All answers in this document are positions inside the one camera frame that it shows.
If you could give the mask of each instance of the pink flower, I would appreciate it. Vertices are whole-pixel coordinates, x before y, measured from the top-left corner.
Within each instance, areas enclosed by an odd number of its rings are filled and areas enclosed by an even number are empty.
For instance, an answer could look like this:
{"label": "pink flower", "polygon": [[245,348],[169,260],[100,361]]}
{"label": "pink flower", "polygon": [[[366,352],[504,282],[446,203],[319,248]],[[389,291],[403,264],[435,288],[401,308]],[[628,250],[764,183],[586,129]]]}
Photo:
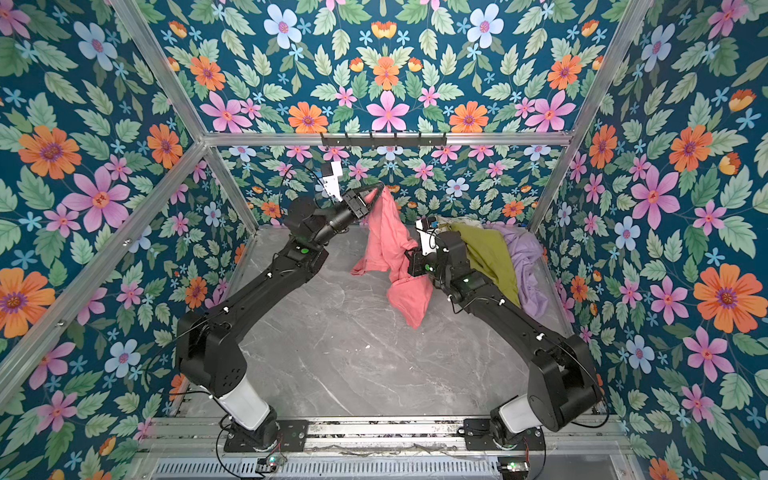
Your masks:
{"label": "pink flower", "polygon": [[435,175],[435,172],[432,171],[433,166],[425,164],[422,162],[421,165],[414,168],[413,170],[416,172],[416,178],[421,178],[422,180],[426,180],[429,177],[432,177]]}
{"label": "pink flower", "polygon": [[86,209],[88,213],[83,217],[85,230],[93,232],[101,227],[101,219],[107,221],[110,227],[117,228],[128,218],[128,210],[118,203],[119,200],[128,198],[131,189],[125,185],[111,187],[109,171],[99,167],[94,175],[96,184],[83,174],[74,174],[74,182],[80,187],[83,194],[69,194],[61,202],[64,206],[76,211]]}
{"label": "pink flower", "polygon": [[339,101],[339,106],[347,106],[352,108],[352,103],[357,101],[357,97],[352,94],[352,88],[339,87],[338,93],[336,93],[336,100]]}
{"label": "pink flower", "polygon": [[549,131],[550,125],[552,130],[562,130],[565,128],[565,120],[560,118],[561,115],[570,114],[575,108],[576,104],[565,104],[565,90],[560,90],[552,97],[552,103],[550,104],[544,98],[536,100],[536,111],[538,114],[531,115],[531,117],[525,121],[525,124],[529,127],[538,125],[536,131]]}
{"label": "pink flower", "polygon": [[349,152],[344,151],[344,147],[320,147],[325,161],[341,161],[342,158],[349,158]]}
{"label": "pink flower", "polygon": [[213,105],[202,104],[200,109],[206,115],[216,117],[216,120],[214,120],[216,131],[225,131],[229,128],[232,133],[239,134],[243,131],[240,127],[250,127],[253,125],[253,122],[243,115],[238,115],[240,113],[240,102],[238,100],[229,100],[227,105],[224,106],[224,100],[215,92],[209,92],[208,99]]}
{"label": "pink flower", "polygon": [[667,325],[672,325],[674,321],[675,313],[680,318],[688,318],[688,309],[683,306],[682,302],[688,296],[688,290],[682,286],[672,290],[672,279],[666,276],[661,281],[661,287],[658,285],[651,285],[650,292],[660,300],[654,300],[650,305],[650,309],[654,312],[664,311],[664,321]]}
{"label": "pink flower", "polygon": [[304,163],[307,158],[312,158],[309,145],[290,145],[286,147],[288,149],[288,158],[296,158],[300,164]]}
{"label": "pink flower", "polygon": [[647,156],[643,154],[640,158],[635,157],[634,160],[632,160],[632,163],[633,166],[629,169],[629,173],[633,174],[632,181],[637,181],[638,178],[645,180],[645,171],[650,168],[650,162],[647,161]]}
{"label": "pink flower", "polygon": [[571,164],[568,165],[571,168],[571,180],[576,180],[576,183],[581,181],[581,175],[587,173],[587,168],[584,164],[587,162],[587,154],[579,155],[571,160]]}
{"label": "pink flower", "polygon": [[393,127],[395,130],[405,130],[406,123],[400,117],[408,113],[408,105],[398,104],[395,106],[395,95],[389,90],[382,93],[381,101],[381,106],[372,104],[366,107],[368,113],[374,117],[379,117],[373,121],[371,130],[384,130],[384,127],[386,127],[387,132],[391,132]]}
{"label": "pink flower", "polygon": [[422,88],[422,96],[419,97],[419,101],[423,101],[424,108],[427,108],[429,105],[437,105],[438,98],[440,98],[440,94],[435,91],[435,87],[429,87],[429,90]]}
{"label": "pink flower", "polygon": [[491,176],[491,178],[502,175],[504,173],[504,165],[502,165],[502,161],[498,161],[496,163],[489,163],[488,169],[485,171],[488,175]]}
{"label": "pink flower", "polygon": [[479,145],[469,152],[470,157],[477,157],[478,161],[483,161],[486,157],[493,157],[493,146]]}
{"label": "pink flower", "polygon": [[589,233],[590,235],[593,235],[594,232],[598,231],[598,217],[597,215],[590,212],[586,218],[584,218],[584,229]]}
{"label": "pink flower", "polygon": [[710,233],[712,233],[712,227],[715,227],[718,230],[725,227],[725,223],[723,223],[720,217],[725,215],[726,210],[727,208],[725,207],[715,208],[714,200],[708,201],[706,210],[703,208],[694,210],[696,216],[699,217],[694,220],[694,227],[704,228],[704,235],[709,236]]}
{"label": "pink flower", "polygon": [[605,192],[603,183],[603,174],[589,174],[589,183],[584,185],[584,191],[587,192],[587,202],[597,204],[600,201],[600,195]]}
{"label": "pink flower", "polygon": [[104,166],[107,168],[107,170],[112,172],[112,180],[117,180],[119,178],[121,181],[127,182],[127,175],[134,173],[132,169],[126,167],[128,161],[125,159],[125,157],[118,159],[116,155],[110,155],[109,161],[110,163],[104,164]]}
{"label": "pink flower", "polygon": [[13,35],[16,30],[22,37],[29,38],[29,32],[23,24],[29,23],[30,20],[29,15],[13,9],[13,0],[0,0],[0,32],[3,35]]}
{"label": "pink flower", "polygon": [[680,204],[677,202],[677,198],[674,195],[664,195],[677,185],[678,176],[677,172],[672,172],[664,175],[660,182],[659,170],[651,165],[645,177],[647,187],[642,184],[632,185],[632,196],[642,200],[634,206],[632,218],[643,218],[648,213],[648,225],[656,230],[656,227],[661,223],[659,208],[668,214],[678,211]]}
{"label": "pink flower", "polygon": [[640,288],[639,283],[633,283],[628,278],[625,278],[624,286],[619,287],[619,291],[623,295],[621,302],[629,303],[629,306],[634,308],[637,305],[637,301],[643,299],[643,296],[637,292],[638,288]]}
{"label": "pink flower", "polygon": [[74,221],[78,217],[78,212],[67,212],[67,207],[62,204],[56,207],[55,212],[48,210],[43,215],[51,221],[45,226],[49,232],[58,230],[62,237],[67,238],[69,237],[69,230],[80,230],[80,224]]}
{"label": "pink flower", "polygon": [[208,164],[205,163],[205,160],[201,160],[197,162],[197,165],[194,167],[194,172],[192,172],[192,180],[194,180],[194,183],[199,184],[200,180],[206,180],[208,178],[208,175],[205,173],[205,167],[207,167]]}
{"label": "pink flower", "polygon": [[535,101],[528,100],[528,98],[523,98],[523,101],[519,104],[515,105],[515,109],[517,111],[515,112],[516,117],[522,116],[523,118],[528,118],[528,114],[532,114],[536,111]]}
{"label": "pink flower", "polygon": [[101,315],[104,313],[104,304],[102,302],[98,302],[97,300],[101,300],[104,298],[104,295],[107,294],[107,289],[103,286],[100,286],[96,289],[96,292],[91,297],[91,301],[88,302],[88,305],[84,306],[82,310],[78,313],[78,323],[81,325],[85,325],[88,323],[88,320],[91,319],[91,313],[95,313],[96,315]]}
{"label": "pink flower", "polygon": [[48,378],[48,370],[51,371],[52,375],[64,375],[67,372],[67,363],[64,360],[60,360],[60,358],[69,355],[72,353],[72,350],[74,350],[74,343],[66,342],[43,356],[40,365],[29,377],[29,386],[33,390],[39,389],[40,385],[45,383],[45,380]]}
{"label": "pink flower", "polygon": [[293,175],[296,173],[296,171],[293,169],[293,165],[286,165],[284,162],[280,162],[280,165],[277,166],[277,173],[279,173],[281,177],[285,177],[287,180],[290,180],[293,178]]}
{"label": "pink flower", "polygon": [[354,166],[349,166],[349,176],[355,177],[355,180],[360,180],[361,178],[368,178],[368,174],[366,173],[368,171],[367,168],[362,166],[360,164],[360,160],[357,161],[357,164]]}
{"label": "pink flower", "polygon": [[704,375],[707,376],[710,382],[717,380],[717,370],[715,370],[715,367],[721,372],[733,373],[733,365],[724,357],[717,355],[718,353],[725,353],[728,349],[727,341],[724,339],[714,339],[710,343],[710,336],[707,335],[707,331],[702,327],[696,329],[696,338],[698,342],[691,337],[683,339],[685,346],[694,352],[688,356],[689,367],[697,369],[703,364]]}
{"label": "pink flower", "polygon": [[61,427],[64,426],[64,419],[77,414],[78,407],[70,406],[77,399],[77,393],[70,393],[65,398],[64,392],[57,390],[51,398],[51,405],[43,405],[38,408],[38,416],[40,417],[40,423],[37,427],[38,433],[48,428],[50,424],[53,424],[51,430],[54,432],[61,430]]}
{"label": "pink flower", "polygon": [[688,387],[683,387],[683,395],[686,398],[681,402],[685,409],[692,410],[694,420],[701,422],[701,419],[706,419],[708,422],[714,422],[715,417],[710,412],[710,409],[715,405],[714,400],[708,396],[701,396],[701,388],[698,384],[694,383],[693,390]]}
{"label": "pink flower", "polygon": [[130,285],[123,283],[120,285],[120,290],[123,292],[118,295],[118,302],[123,303],[123,308],[128,310],[131,305],[138,305],[141,303],[139,296],[144,293],[144,289],[138,286],[138,283],[131,282]]}
{"label": "pink flower", "polygon": [[712,14],[709,20],[710,25],[714,25],[714,28],[710,31],[710,40],[717,37],[718,33],[721,33],[723,37],[730,35],[733,30],[733,22],[742,18],[749,13],[750,7],[745,5],[743,0],[723,0],[721,5],[722,12],[715,12]]}
{"label": "pink flower", "polygon": [[189,228],[190,219],[185,218],[184,214],[172,215],[170,217],[170,220],[173,222],[170,228],[179,237],[184,235],[186,232],[190,231],[190,228]]}
{"label": "pink flower", "polygon": [[252,99],[240,100],[240,113],[248,114],[248,118],[253,120],[254,118],[261,118],[261,105],[254,104]]}
{"label": "pink flower", "polygon": [[456,160],[458,158],[456,152],[461,148],[461,145],[445,145],[443,148],[433,151],[432,158],[439,158],[440,164],[445,165],[448,160]]}

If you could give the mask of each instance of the orange flower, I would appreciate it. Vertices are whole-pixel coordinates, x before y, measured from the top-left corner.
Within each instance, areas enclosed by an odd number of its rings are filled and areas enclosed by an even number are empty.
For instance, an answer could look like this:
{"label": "orange flower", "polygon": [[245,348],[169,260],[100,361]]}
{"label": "orange flower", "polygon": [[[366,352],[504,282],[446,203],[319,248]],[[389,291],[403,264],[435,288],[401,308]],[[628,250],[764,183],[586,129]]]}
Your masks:
{"label": "orange flower", "polygon": [[648,471],[653,480],[679,480],[677,473],[674,470],[670,470],[667,462],[658,458],[651,459]]}
{"label": "orange flower", "polygon": [[291,107],[288,110],[291,118],[288,123],[296,128],[298,134],[324,134],[328,131],[328,119],[321,115],[322,111],[316,105],[310,107],[305,101],[300,101],[298,107]]}
{"label": "orange flower", "polygon": [[556,61],[552,65],[552,71],[547,75],[549,86],[558,90],[565,88],[576,81],[576,75],[581,73],[581,58],[565,55],[562,61]]}
{"label": "orange flower", "polygon": [[419,71],[422,68],[424,68],[424,65],[422,65],[422,61],[419,60],[416,57],[411,57],[410,60],[408,60],[408,69],[410,71]]}
{"label": "orange flower", "polygon": [[170,27],[170,30],[175,33],[178,38],[187,37],[187,27],[183,26],[181,23],[173,20],[168,24],[168,27]]}
{"label": "orange flower", "polygon": [[709,146],[712,144],[712,134],[704,133],[707,127],[697,125],[694,130],[690,127],[680,133],[680,138],[675,138],[672,142],[670,154],[670,163],[674,169],[682,172],[688,170],[692,172],[699,167],[699,162],[704,161],[712,151]]}
{"label": "orange flower", "polygon": [[24,278],[20,268],[0,270],[0,329],[5,327],[5,338],[24,335],[29,331],[27,322],[35,325],[45,308],[56,300],[52,288],[43,288],[48,279],[39,272]]}
{"label": "orange flower", "polygon": [[371,31],[376,38],[392,38],[397,32],[397,24],[394,22],[373,22]]}
{"label": "orange flower", "polygon": [[360,58],[360,57],[353,58],[352,61],[349,63],[349,69],[351,71],[361,72],[363,66],[364,65],[362,63],[362,58]]}
{"label": "orange flower", "polygon": [[392,90],[392,87],[400,82],[397,78],[399,73],[400,67],[395,65],[392,57],[381,57],[379,64],[373,67],[373,74],[376,76],[374,80],[384,90]]}
{"label": "orange flower", "polygon": [[190,67],[192,75],[196,75],[195,80],[201,85],[205,85],[208,90],[223,90],[227,79],[221,73],[221,67],[216,65],[215,61],[209,61],[208,57],[192,57],[192,66]]}
{"label": "orange flower", "polygon": [[736,265],[724,263],[720,274],[713,267],[701,273],[704,283],[694,285],[694,297],[703,300],[698,305],[705,320],[715,317],[715,328],[725,333],[733,332],[733,323],[742,333],[757,328],[752,315],[764,317],[768,300],[755,296],[763,289],[752,273],[739,278],[741,270]]}
{"label": "orange flower", "polygon": [[592,137],[592,146],[589,147],[591,159],[589,163],[592,167],[603,168],[609,164],[614,157],[614,148],[618,144],[615,137],[616,129],[613,125],[603,125],[599,132],[595,132]]}
{"label": "orange flower", "polygon": [[730,98],[728,108],[730,108],[731,111],[743,110],[744,108],[749,107],[755,98],[757,98],[757,95],[751,90],[739,90]]}
{"label": "orange flower", "polygon": [[187,287],[187,298],[184,301],[187,302],[191,309],[196,309],[202,305],[203,300],[205,300],[205,294],[208,293],[206,285],[207,282],[202,276],[193,278],[190,281],[190,285]]}
{"label": "orange flower", "polygon": [[523,210],[525,210],[525,205],[523,205],[522,202],[510,202],[509,204],[504,205],[504,216],[505,217],[516,217],[519,214],[523,213]]}
{"label": "orange flower", "polygon": [[571,293],[574,294],[574,300],[577,302],[583,302],[587,299],[587,286],[584,284],[584,279],[579,275],[575,276],[571,281]]}
{"label": "orange flower", "polygon": [[589,22],[585,23],[583,27],[581,27],[581,34],[584,37],[588,37],[589,35],[592,35],[595,30],[598,29],[598,25],[600,22],[597,20],[590,20]]}
{"label": "orange flower", "polygon": [[459,105],[449,121],[453,125],[451,131],[455,134],[478,134],[488,124],[487,113],[488,109],[484,105],[478,107],[476,101],[469,101],[466,106]]}
{"label": "orange flower", "polygon": [[80,147],[74,140],[67,138],[67,132],[48,127],[35,127],[35,136],[23,134],[18,142],[22,145],[19,156],[26,164],[32,164],[30,170],[44,177],[51,175],[54,180],[64,178],[64,174],[74,172],[74,166],[80,164],[82,157],[75,152]]}
{"label": "orange flower", "polygon": [[240,263],[240,261],[243,259],[243,253],[245,253],[245,243],[241,243],[240,246],[235,250],[235,264]]}
{"label": "orange flower", "polygon": [[726,175],[738,174],[739,167],[741,167],[741,160],[739,159],[739,154],[735,151],[720,159],[720,171]]}
{"label": "orange flower", "polygon": [[170,131],[166,124],[161,124],[159,127],[152,125],[149,133],[152,135],[147,137],[147,145],[153,149],[152,158],[170,170],[184,152],[179,145],[179,136],[175,131]]}
{"label": "orange flower", "polygon": [[106,440],[104,440],[104,443],[101,444],[101,447],[98,449],[98,454],[102,457],[105,455],[109,455],[112,453],[112,450],[114,450],[114,444],[117,442],[118,437],[112,436]]}
{"label": "orange flower", "polygon": [[280,218],[282,216],[280,208],[272,202],[264,202],[261,204],[261,210],[272,218]]}

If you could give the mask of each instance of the pink cloth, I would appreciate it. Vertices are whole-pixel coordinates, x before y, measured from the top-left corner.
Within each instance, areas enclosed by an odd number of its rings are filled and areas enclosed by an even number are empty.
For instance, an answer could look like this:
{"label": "pink cloth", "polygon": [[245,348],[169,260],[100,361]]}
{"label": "pink cloth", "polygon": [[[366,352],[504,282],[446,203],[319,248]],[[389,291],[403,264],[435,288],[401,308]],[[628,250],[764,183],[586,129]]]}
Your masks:
{"label": "pink cloth", "polygon": [[392,286],[387,291],[389,303],[400,310],[406,322],[419,328],[432,297],[432,284],[426,275],[410,276],[406,250],[419,244],[408,234],[400,221],[395,199],[384,189],[368,216],[370,234],[366,255],[355,265],[352,275],[364,275],[369,271],[386,272]]}

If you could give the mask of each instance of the purple cloth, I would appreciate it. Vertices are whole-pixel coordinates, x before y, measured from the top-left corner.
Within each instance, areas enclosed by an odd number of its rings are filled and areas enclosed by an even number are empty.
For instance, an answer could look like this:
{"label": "purple cloth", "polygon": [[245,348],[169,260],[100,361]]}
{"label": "purple cloth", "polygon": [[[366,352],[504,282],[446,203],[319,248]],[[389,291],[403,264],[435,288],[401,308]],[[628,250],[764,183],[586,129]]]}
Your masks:
{"label": "purple cloth", "polygon": [[537,288],[538,280],[534,275],[533,264],[544,249],[536,236],[525,228],[512,227],[503,223],[486,223],[483,227],[498,230],[504,236],[518,278],[518,295],[525,312],[538,318],[547,309],[547,297]]}

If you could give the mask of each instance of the metal bar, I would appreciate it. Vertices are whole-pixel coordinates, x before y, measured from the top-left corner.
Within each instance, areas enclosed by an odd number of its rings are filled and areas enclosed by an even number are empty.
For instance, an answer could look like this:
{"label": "metal bar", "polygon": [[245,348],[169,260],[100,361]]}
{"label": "metal bar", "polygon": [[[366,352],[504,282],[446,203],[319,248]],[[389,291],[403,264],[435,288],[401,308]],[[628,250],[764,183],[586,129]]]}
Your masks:
{"label": "metal bar", "polygon": [[[210,147],[232,147],[234,145],[249,145],[251,147],[259,145],[324,145],[332,142],[334,145],[343,147],[364,145],[379,145],[382,142],[408,141],[409,144],[419,139],[419,134],[401,133],[396,136],[393,134],[260,134],[258,132],[243,132],[241,134],[221,134],[212,133],[205,135],[206,145]],[[422,134],[420,144],[429,146],[431,144],[447,145],[560,145],[566,146],[571,143],[572,135],[570,132],[548,132],[548,133],[492,133],[492,134]]]}
{"label": "metal bar", "polygon": [[170,69],[170,63],[160,43],[155,38],[147,19],[141,14],[135,0],[112,0],[112,8],[118,14],[127,32],[131,35],[144,61],[152,70],[157,84],[174,106],[176,113],[190,133],[192,140],[200,141],[207,129],[197,114],[192,100],[181,86],[176,73]]}
{"label": "metal bar", "polygon": [[624,10],[624,15],[616,27],[616,33],[611,39],[611,44],[608,45],[603,66],[600,67],[592,87],[584,99],[584,103],[581,104],[581,109],[579,109],[578,116],[574,122],[574,129],[571,131],[573,140],[563,153],[560,154],[560,158],[558,158],[558,162],[549,176],[549,182],[547,182],[547,186],[541,194],[533,217],[528,222],[528,229],[531,232],[537,233],[541,222],[547,214],[547,210],[549,210],[552,202],[554,202],[558,190],[566,174],[568,174],[568,165],[571,164],[571,161],[578,153],[578,149],[581,148],[584,137],[587,135],[590,125],[592,125],[594,116],[597,114],[598,108],[605,94],[607,94],[608,88],[611,86],[611,82],[614,80],[621,62],[627,55],[632,39],[643,24],[643,18],[645,18],[651,3],[653,3],[653,0],[630,0],[627,9]]}
{"label": "metal bar", "polygon": [[157,216],[181,182],[194,171],[205,147],[194,143],[168,171],[147,198],[107,240],[93,260],[59,295],[38,322],[22,337],[0,363],[0,409],[15,395],[40,359],[48,353],[78,312],[88,304],[96,289],[104,283],[122,260],[133,239]]}
{"label": "metal bar", "polygon": [[243,191],[240,186],[235,182],[232,172],[227,168],[224,163],[224,159],[221,157],[221,153],[218,148],[209,147],[208,152],[205,154],[205,159],[208,161],[208,166],[213,171],[216,179],[219,180],[221,190],[229,198],[232,207],[237,212],[237,216],[240,217],[240,221],[245,225],[246,230],[251,235],[259,230],[259,225],[256,223],[256,219],[253,218],[253,214],[248,208],[248,203],[245,201]]}

